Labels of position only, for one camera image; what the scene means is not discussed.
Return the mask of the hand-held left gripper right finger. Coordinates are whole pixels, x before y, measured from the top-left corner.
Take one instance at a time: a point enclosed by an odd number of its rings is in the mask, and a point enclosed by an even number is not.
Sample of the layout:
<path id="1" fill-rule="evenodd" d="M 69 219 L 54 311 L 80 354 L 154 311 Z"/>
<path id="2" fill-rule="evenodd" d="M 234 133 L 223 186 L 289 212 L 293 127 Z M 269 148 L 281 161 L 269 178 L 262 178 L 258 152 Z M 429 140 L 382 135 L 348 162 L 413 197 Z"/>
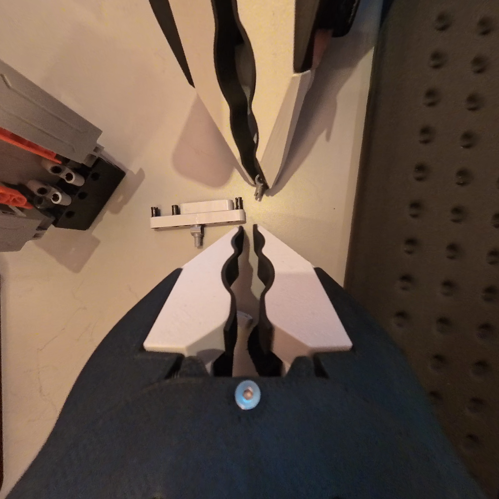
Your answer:
<path id="1" fill-rule="evenodd" d="M 258 278 L 264 285 L 253 328 L 259 376 L 281 376 L 299 357 L 353 347 L 318 275 L 318 268 L 264 227 L 253 225 Z"/>

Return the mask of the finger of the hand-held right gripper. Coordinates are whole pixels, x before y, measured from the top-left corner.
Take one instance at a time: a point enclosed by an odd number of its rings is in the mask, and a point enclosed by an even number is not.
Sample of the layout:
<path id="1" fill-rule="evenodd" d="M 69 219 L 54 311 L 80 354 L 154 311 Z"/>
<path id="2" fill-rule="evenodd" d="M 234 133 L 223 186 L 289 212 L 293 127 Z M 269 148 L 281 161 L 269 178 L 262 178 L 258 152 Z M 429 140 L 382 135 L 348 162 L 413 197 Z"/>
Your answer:
<path id="1" fill-rule="evenodd" d="M 238 160 L 244 176 L 255 185 L 260 175 L 250 125 L 251 92 L 237 70 L 237 47 L 248 39 L 236 16 L 236 1 L 169 1 L 194 88 Z"/>
<path id="2" fill-rule="evenodd" d="M 313 71 L 294 68 L 296 1 L 237 1 L 255 65 L 256 158 L 270 190 L 284 170 Z"/>

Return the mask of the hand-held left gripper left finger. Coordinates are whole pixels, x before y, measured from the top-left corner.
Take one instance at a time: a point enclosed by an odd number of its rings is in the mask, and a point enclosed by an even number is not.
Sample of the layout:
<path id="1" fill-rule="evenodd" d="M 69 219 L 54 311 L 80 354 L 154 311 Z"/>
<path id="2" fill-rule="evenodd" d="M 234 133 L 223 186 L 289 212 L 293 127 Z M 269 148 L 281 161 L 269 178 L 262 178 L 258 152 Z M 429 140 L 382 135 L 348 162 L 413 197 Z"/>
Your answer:
<path id="1" fill-rule="evenodd" d="M 238 339 L 232 285 L 239 276 L 242 226 L 233 228 L 180 270 L 143 343 L 148 352 L 197 357 L 215 376 L 232 376 Z"/>

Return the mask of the long grey beam with pins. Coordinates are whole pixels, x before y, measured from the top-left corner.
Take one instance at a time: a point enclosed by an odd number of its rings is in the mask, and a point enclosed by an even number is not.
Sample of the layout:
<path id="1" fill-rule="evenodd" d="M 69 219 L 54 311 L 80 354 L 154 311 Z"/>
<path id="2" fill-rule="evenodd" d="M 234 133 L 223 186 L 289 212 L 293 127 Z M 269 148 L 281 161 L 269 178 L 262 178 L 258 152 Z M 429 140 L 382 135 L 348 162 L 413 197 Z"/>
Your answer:
<path id="1" fill-rule="evenodd" d="M 204 224 L 205 226 L 243 224 L 246 222 L 246 212 L 242 207 L 241 198 L 236 198 L 233 201 L 234 209 L 231 211 L 181 215 L 179 210 L 178 214 L 153 216 L 150 218 L 150 227 L 152 229 L 163 229 L 190 228 L 196 224 Z"/>

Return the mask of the short grey beam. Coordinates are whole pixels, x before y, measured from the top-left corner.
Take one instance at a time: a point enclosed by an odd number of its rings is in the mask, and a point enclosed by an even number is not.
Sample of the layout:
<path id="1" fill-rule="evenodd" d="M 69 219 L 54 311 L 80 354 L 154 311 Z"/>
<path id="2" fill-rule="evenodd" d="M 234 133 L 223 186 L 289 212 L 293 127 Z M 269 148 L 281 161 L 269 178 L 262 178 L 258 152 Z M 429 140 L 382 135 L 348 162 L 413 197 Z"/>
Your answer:
<path id="1" fill-rule="evenodd" d="M 181 203 L 179 210 L 181 215 L 193 215 L 201 213 L 214 213 L 222 211 L 231 211 L 234 209 L 232 199 L 219 199 L 212 201 Z"/>

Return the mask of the grey orange toy model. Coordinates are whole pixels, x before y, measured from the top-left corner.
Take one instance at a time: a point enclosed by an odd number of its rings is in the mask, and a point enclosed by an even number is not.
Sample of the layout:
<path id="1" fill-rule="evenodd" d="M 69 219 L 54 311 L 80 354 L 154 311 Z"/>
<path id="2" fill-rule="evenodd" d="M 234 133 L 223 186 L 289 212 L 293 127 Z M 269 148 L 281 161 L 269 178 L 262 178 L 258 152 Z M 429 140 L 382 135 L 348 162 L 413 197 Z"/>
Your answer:
<path id="1" fill-rule="evenodd" d="M 101 134 L 1 61 L 1 253 L 50 227 L 91 228 L 126 175 L 104 156 Z"/>

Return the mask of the person's right hand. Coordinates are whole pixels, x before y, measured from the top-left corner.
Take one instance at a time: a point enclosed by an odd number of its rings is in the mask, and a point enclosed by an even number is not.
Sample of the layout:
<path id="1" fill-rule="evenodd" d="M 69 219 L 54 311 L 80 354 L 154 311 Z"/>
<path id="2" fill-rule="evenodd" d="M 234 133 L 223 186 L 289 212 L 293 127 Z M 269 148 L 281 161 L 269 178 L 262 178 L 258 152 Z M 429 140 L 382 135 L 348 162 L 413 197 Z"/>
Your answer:
<path id="1" fill-rule="evenodd" d="M 316 70 L 332 38 L 331 29 L 319 28 L 315 30 L 312 46 L 311 70 Z"/>

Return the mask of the black perforated mat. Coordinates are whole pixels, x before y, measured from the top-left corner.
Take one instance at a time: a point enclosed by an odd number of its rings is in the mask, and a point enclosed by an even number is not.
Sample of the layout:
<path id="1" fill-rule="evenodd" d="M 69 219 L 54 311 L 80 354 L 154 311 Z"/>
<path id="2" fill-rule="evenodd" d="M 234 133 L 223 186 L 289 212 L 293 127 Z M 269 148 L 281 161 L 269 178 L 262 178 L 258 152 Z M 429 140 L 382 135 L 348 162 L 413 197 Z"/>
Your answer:
<path id="1" fill-rule="evenodd" d="M 387 1 L 345 287 L 498 498 L 498 1 Z"/>

